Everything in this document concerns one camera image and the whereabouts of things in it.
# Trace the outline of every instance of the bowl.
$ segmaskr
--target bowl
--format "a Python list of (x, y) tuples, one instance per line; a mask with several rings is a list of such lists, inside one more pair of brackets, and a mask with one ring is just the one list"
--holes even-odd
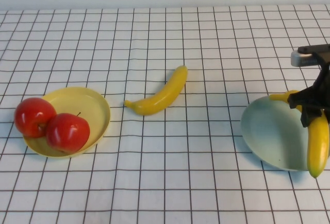
[(71, 113), (86, 119), (90, 127), (90, 136), (85, 145), (74, 154), (66, 154), (48, 146), (45, 137), (23, 139), (34, 152), (52, 158), (74, 157), (96, 145), (110, 124), (110, 106), (98, 92), (84, 87), (66, 87), (55, 90), (42, 97), (50, 102), (56, 112)]

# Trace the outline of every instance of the banana tip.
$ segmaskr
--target banana tip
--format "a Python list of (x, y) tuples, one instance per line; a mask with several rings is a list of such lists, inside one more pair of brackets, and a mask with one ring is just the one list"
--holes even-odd
[(321, 174), (321, 171), (318, 171), (318, 172), (309, 172), (309, 174), (313, 177), (313, 178), (317, 178), (320, 174)]
[(178, 67), (178, 69), (184, 69), (184, 70), (186, 70), (186, 71), (188, 70), (188, 68), (187, 68), (186, 65), (181, 65), (181, 66)]
[(131, 106), (132, 106), (132, 102), (129, 101), (129, 100), (125, 100), (125, 101), (124, 101), (124, 105), (125, 105), (126, 107), (128, 107), (128, 108), (131, 108)]

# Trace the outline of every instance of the plastic fruit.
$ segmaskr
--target plastic fruit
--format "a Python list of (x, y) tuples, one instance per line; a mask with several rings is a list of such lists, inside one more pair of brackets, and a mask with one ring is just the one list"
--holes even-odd
[[(297, 91), (292, 90), (284, 94), (272, 94), (270, 99), (288, 103), (289, 94)], [(296, 107), (302, 112), (301, 105)], [(322, 115), (315, 118), (308, 126), (307, 168), (313, 178), (317, 178), (326, 166), (329, 156), (329, 125), (322, 110)]]
[(88, 122), (79, 116), (60, 113), (53, 117), (46, 129), (47, 144), (58, 151), (72, 154), (79, 151), (90, 136)]
[(56, 116), (52, 104), (42, 98), (23, 100), (14, 112), (14, 124), (19, 132), (30, 138), (45, 136), (49, 120)]
[(125, 100), (124, 105), (139, 115), (152, 115), (160, 112), (171, 105), (178, 97), (186, 84), (187, 76), (187, 67), (180, 66), (176, 68), (171, 78), (158, 93), (135, 102)]

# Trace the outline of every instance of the yellow plastic bowl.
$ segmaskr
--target yellow plastic bowl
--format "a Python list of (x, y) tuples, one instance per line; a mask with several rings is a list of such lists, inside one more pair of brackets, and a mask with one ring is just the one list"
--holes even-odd
[(98, 92), (84, 87), (67, 87), (42, 97), (49, 101), (59, 113), (71, 113), (86, 119), (90, 126), (90, 136), (85, 145), (74, 154), (66, 154), (49, 147), (46, 138), (23, 139), (34, 152), (52, 158), (74, 157), (92, 148), (102, 138), (110, 123), (110, 106)]

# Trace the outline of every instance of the banana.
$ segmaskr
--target banana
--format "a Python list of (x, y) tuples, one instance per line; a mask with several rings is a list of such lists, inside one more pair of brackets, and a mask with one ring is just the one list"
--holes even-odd
[(132, 109), (136, 114), (143, 116), (160, 112), (171, 105), (178, 97), (186, 84), (187, 76), (187, 67), (179, 66), (174, 70), (171, 78), (159, 92), (149, 98), (135, 102), (125, 100), (124, 105)]
[[(271, 94), (271, 100), (284, 101), (288, 103), (289, 94), (297, 92), (288, 91), (283, 94)], [(302, 112), (301, 105), (296, 107)], [(313, 178), (317, 178), (326, 166), (329, 156), (329, 124), (322, 110), (322, 115), (313, 120), (308, 127), (307, 168)]]

